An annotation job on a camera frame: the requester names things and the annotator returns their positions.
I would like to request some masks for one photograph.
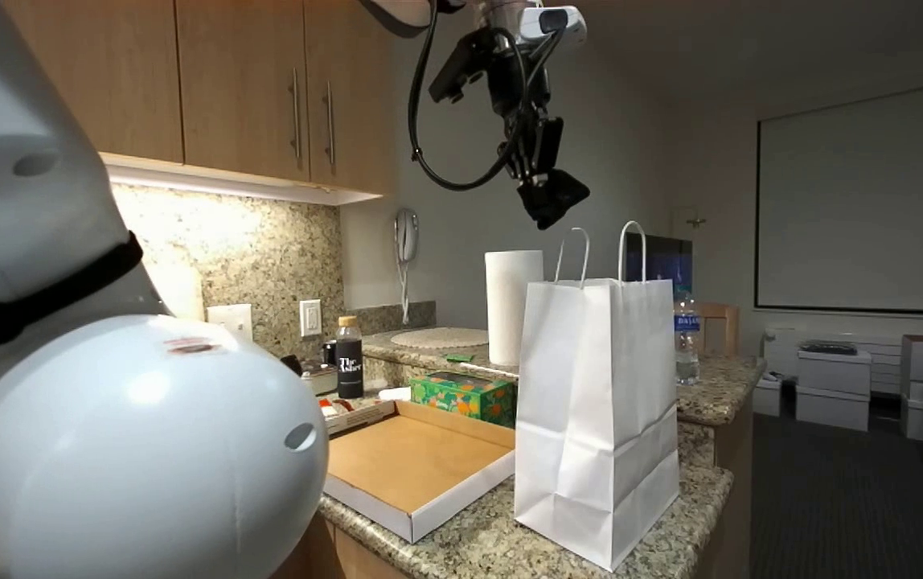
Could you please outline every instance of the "bottle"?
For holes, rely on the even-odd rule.
[[[696,312],[696,298],[689,294],[683,294],[675,298],[675,377],[683,387],[698,381],[698,312]]]
[[[356,315],[337,315],[336,371],[337,371],[337,399],[361,399],[364,395],[364,340],[361,340]]]

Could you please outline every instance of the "paper towel roll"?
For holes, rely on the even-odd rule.
[[[526,330],[526,287],[543,281],[543,251],[490,251],[486,297],[490,297],[490,364],[520,364]]]

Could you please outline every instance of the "ceiling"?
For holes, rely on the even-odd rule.
[[[914,62],[923,0],[574,0],[589,42],[669,97],[772,86],[791,78]]]

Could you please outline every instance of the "white robot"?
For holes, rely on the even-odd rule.
[[[364,2],[428,46],[437,9],[464,6]],[[500,167],[542,225],[589,192],[554,169],[543,62],[568,31],[587,31],[574,6],[495,0],[430,86],[457,100],[490,75]],[[98,151],[0,9],[0,344],[139,258]],[[324,461],[308,387],[269,350],[163,315],[83,326],[0,381],[0,576],[272,576],[318,507]]]

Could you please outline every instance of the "whiteboard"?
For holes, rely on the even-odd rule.
[[[923,90],[759,123],[755,305],[923,312]]]

